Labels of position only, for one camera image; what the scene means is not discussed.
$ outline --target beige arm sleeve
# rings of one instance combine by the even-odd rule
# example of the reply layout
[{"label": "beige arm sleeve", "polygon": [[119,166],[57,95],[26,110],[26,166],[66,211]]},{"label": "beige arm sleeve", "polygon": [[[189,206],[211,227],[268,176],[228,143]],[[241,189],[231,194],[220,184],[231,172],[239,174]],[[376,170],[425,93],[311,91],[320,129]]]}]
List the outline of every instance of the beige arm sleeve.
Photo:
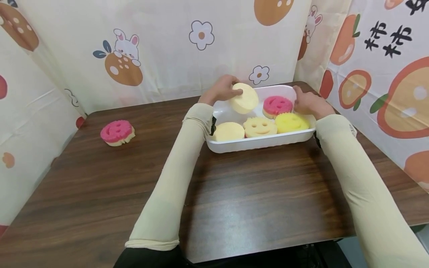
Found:
[{"label": "beige arm sleeve", "polygon": [[210,134],[213,107],[197,103],[186,114],[158,182],[125,247],[172,250],[179,244],[179,226],[190,179],[205,137]]},{"label": "beige arm sleeve", "polygon": [[317,137],[350,206],[354,227],[370,268],[429,267],[429,255],[396,206],[389,190],[338,114],[316,123]]}]

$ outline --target bunny print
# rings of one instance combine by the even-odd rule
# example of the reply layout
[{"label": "bunny print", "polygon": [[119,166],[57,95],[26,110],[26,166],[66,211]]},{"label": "bunny print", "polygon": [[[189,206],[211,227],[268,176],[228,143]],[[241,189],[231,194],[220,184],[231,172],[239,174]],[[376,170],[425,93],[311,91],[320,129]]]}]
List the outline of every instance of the bunny print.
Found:
[{"label": "bunny print", "polygon": [[139,62],[139,37],[135,34],[129,40],[126,39],[125,34],[120,29],[114,29],[113,33],[116,35],[115,51],[113,53],[118,57],[127,56],[135,66],[140,66]]},{"label": "bunny print", "polygon": [[307,24],[305,25],[305,33],[307,34],[305,41],[307,42],[307,44],[310,43],[311,36],[316,30],[316,26],[319,25],[323,20],[322,15],[316,16],[316,14],[317,6],[312,6],[308,14]]}]

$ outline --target pink smiley sponge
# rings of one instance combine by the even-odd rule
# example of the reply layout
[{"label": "pink smiley sponge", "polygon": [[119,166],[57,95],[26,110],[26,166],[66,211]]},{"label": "pink smiley sponge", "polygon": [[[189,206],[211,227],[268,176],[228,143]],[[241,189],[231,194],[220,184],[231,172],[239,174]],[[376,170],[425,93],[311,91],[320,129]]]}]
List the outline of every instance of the pink smiley sponge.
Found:
[{"label": "pink smiley sponge", "polygon": [[121,146],[130,142],[136,135],[133,126],[127,120],[118,120],[105,126],[100,136],[110,146]]},{"label": "pink smiley sponge", "polygon": [[262,113],[269,119],[275,119],[279,114],[290,113],[292,109],[293,104],[289,99],[271,96],[264,100]]}]

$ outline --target white plastic tray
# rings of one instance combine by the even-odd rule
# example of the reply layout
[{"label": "white plastic tray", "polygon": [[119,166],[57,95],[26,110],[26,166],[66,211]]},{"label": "white plastic tray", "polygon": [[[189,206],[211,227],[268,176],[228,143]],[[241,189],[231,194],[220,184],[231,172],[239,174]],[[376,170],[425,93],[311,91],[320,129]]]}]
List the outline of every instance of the white plastic tray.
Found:
[{"label": "white plastic tray", "polygon": [[[290,99],[292,103],[294,103],[296,100],[295,91],[291,86],[275,85],[268,87],[259,87],[255,88],[255,91],[259,97],[259,104],[258,106],[256,106],[255,109],[253,109],[252,112],[248,114],[239,114],[235,112],[227,101],[216,102],[213,106],[213,115],[217,119],[216,125],[225,122],[236,122],[242,125],[249,117],[265,117],[262,113],[263,103],[264,100],[270,96],[283,96],[285,98]],[[313,136],[313,133],[316,130],[316,120],[311,115],[304,115],[304,117],[306,117],[309,121],[310,129],[256,138],[245,138],[228,142],[215,142],[211,139],[207,139],[207,145],[213,152],[222,154],[228,152],[285,145],[296,142],[305,142]]]}]

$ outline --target wooden table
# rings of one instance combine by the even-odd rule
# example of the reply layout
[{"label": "wooden table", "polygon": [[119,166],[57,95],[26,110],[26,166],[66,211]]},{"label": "wooden table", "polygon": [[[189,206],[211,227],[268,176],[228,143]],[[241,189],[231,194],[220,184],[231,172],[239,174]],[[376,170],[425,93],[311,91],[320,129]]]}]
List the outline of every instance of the wooden table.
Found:
[{"label": "wooden table", "polygon": [[[197,100],[89,115],[0,240],[0,266],[111,268]],[[112,148],[99,132],[119,119],[133,124],[136,137]],[[408,224],[429,222],[429,195],[362,134],[358,139]],[[340,185],[314,139],[227,154],[203,146],[180,227],[191,261],[353,234]]]}]

